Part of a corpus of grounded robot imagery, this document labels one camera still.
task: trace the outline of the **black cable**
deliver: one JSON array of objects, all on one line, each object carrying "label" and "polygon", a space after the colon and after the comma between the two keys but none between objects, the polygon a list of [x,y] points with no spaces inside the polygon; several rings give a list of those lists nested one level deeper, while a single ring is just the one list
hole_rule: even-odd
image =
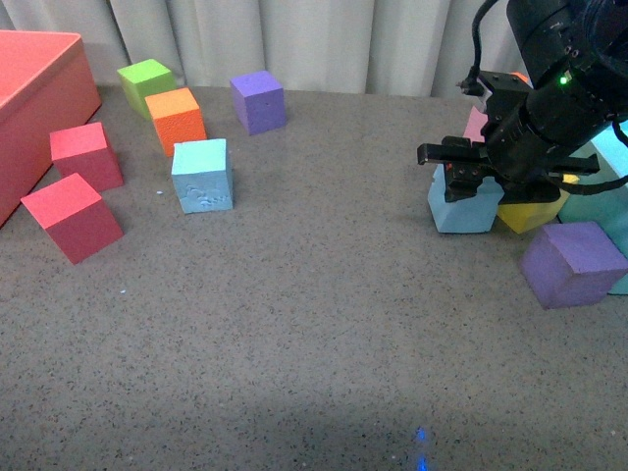
[{"label": "black cable", "polygon": [[[617,139],[628,147],[628,136],[621,130],[618,120],[613,120],[612,130],[615,131]],[[560,189],[564,189],[569,194],[580,194],[583,196],[590,196],[592,194],[599,194],[612,189],[618,189],[628,183],[628,175],[623,176],[621,179],[595,184],[565,183],[563,180],[549,177],[547,174],[546,179],[558,186]]]},{"label": "black cable", "polygon": [[482,40],[480,37],[480,23],[482,19],[489,13],[495,3],[499,0],[485,0],[480,6],[473,23],[471,24],[471,37],[473,38],[473,48],[475,50],[475,59],[473,66],[469,70],[469,75],[465,80],[458,84],[462,89],[462,93],[465,95],[482,96],[484,94],[484,87],[478,83],[478,76],[480,75],[480,63],[482,62]]}]

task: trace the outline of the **light blue cube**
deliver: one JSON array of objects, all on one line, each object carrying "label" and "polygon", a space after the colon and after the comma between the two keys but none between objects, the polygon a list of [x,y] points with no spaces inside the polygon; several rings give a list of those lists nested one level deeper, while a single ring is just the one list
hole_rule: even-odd
[{"label": "light blue cube", "polygon": [[472,198],[453,203],[445,201],[445,170],[440,164],[434,171],[428,202],[439,233],[487,233],[493,226],[503,189],[493,177],[485,177]]},{"label": "light blue cube", "polygon": [[234,180],[225,139],[175,144],[173,184],[186,214],[234,207]]},{"label": "light blue cube", "polygon": [[[628,132],[628,123],[621,128]],[[594,152],[598,153],[600,171],[581,177],[581,184],[608,182],[628,174],[628,148],[617,139],[612,128],[594,137],[577,156],[589,156]],[[572,194],[558,217],[563,223],[595,221],[619,251],[628,256],[628,185],[591,196]],[[628,294],[628,276],[619,280],[610,294]]]}]

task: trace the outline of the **green cube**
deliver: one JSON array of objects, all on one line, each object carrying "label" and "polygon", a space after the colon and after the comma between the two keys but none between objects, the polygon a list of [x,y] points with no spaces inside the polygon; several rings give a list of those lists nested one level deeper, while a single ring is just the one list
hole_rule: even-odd
[{"label": "green cube", "polygon": [[129,104],[148,121],[151,117],[144,98],[177,88],[172,71],[154,59],[122,67],[118,75]]}]

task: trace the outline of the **cyan cube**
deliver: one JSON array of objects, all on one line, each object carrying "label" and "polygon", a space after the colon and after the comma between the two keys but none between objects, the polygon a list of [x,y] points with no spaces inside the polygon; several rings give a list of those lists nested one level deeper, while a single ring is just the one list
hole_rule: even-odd
[{"label": "cyan cube", "polygon": [[286,125],[284,88],[268,71],[231,79],[237,118],[248,135]]},{"label": "cyan cube", "polygon": [[234,179],[225,139],[175,144],[172,178],[186,214],[234,207]]},{"label": "cyan cube", "polygon": [[453,203],[445,201],[445,170],[443,165],[434,171],[434,181],[428,193],[428,202],[439,233],[487,233],[493,226],[503,189],[493,177],[486,177],[473,198]]}]

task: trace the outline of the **orange cube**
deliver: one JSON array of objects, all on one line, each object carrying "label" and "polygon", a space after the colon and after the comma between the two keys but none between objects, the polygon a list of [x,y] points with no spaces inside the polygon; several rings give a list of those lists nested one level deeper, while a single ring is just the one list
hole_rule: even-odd
[{"label": "orange cube", "polygon": [[189,88],[147,96],[146,105],[168,157],[175,155],[176,143],[207,138],[200,107]]}]

